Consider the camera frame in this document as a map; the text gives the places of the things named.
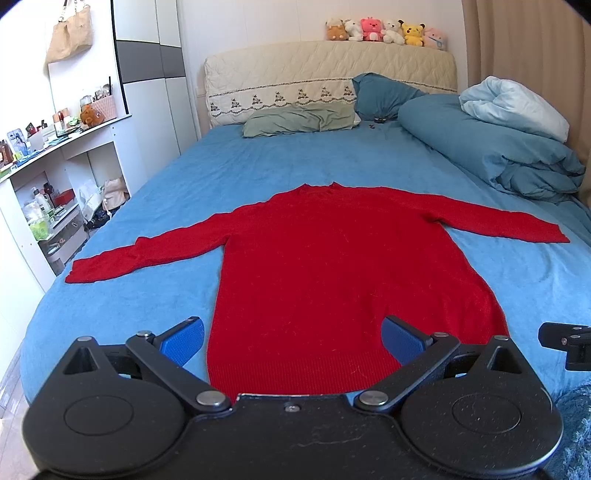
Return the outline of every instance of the screw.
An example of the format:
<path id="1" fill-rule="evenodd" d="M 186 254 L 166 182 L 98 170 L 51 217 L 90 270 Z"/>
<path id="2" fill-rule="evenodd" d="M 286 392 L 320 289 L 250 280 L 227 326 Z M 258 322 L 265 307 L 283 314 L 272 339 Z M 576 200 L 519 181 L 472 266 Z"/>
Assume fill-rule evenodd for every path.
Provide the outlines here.
<path id="1" fill-rule="evenodd" d="M 195 400 L 205 407 L 219 407 L 226 401 L 226 396 L 217 390 L 206 390 L 197 395 Z"/>
<path id="2" fill-rule="evenodd" d="M 359 396 L 359 401 L 369 407 L 380 407 L 388 401 L 388 396 L 379 390 L 366 390 Z"/>

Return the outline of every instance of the pink basket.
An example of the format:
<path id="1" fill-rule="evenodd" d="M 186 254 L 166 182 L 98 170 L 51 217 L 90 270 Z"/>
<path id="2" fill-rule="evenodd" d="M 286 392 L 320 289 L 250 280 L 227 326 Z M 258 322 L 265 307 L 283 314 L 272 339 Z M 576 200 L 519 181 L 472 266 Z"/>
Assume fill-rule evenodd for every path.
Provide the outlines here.
<path id="1" fill-rule="evenodd" d="M 91 105 L 96 112 L 100 112 L 105 116 L 106 122 L 117 118 L 117 107 L 112 95 L 97 100 L 96 102 L 92 102 Z"/>

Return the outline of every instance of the headboard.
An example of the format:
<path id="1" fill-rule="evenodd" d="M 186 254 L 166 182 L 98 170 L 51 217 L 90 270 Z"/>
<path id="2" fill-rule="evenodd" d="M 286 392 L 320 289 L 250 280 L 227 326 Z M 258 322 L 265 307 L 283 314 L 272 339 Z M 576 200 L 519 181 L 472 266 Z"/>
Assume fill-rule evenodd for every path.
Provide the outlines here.
<path id="1" fill-rule="evenodd" d="M 212 126 L 244 123 L 256 110 L 290 103 L 355 101 L 351 78 L 375 72 L 428 93 L 457 93 L 453 55 L 379 42 L 280 43 L 212 55 L 205 61 Z"/>

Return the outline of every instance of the red sweater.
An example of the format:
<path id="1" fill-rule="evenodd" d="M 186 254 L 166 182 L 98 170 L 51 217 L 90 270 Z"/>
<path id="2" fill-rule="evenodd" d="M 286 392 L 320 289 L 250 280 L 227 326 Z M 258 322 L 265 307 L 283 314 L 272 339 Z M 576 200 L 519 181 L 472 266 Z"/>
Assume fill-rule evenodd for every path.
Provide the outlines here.
<path id="1" fill-rule="evenodd" d="M 526 213 L 385 187 L 303 185 L 76 260 L 66 282 L 107 280 L 224 245 L 207 344 L 211 384 L 232 398 L 355 391 L 399 367 L 381 342 L 388 314 L 466 343 L 507 333 L 493 292 L 442 223 L 569 241 L 557 225 Z"/>

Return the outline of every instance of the bed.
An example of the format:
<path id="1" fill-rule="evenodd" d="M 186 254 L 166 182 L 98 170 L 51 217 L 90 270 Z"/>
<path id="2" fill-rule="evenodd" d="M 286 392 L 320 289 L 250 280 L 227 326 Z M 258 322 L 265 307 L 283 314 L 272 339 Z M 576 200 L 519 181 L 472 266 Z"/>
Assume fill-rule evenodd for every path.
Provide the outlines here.
<path id="1" fill-rule="evenodd" d="M 302 93 L 304 102 L 330 98 L 353 102 L 350 79 L 367 71 L 429 93 L 457 89 L 450 54 L 351 44 L 306 42 L 210 57 L 206 85 L 214 128 L 152 178 L 78 258 L 132 244 L 139 236 L 189 226 L 304 183 L 388 186 L 527 212 L 559 224 L 570 243 L 529 244 L 453 229 L 450 234 L 492 288 L 513 340 L 551 395 L 558 398 L 591 380 L 590 373 L 565 371 L 564 354 L 542 348 L 537 340 L 543 322 L 582 324 L 591 312 L 591 216 L 574 198 L 554 204 L 498 192 L 454 166 L 397 121 L 362 122 L 350 131 L 242 138 L 239 123 L 249 112 L 297 101 Z M 282 59 L 290 60 L 288 67 Z M 27 398 L 35 397 L 78 336 L 92 335 L 102 344 L 122 343 L 138 330 L 163 332 L 190 316 L 201 317 L 208 332 L 222 255 L 222 249 L 216 249 L 95 284 L 65 284 L 70 267 L 66 268 L 27 330 L 21 357 Z M 207 379 L 205 351 L 185 366 L 203 379 Z"/>

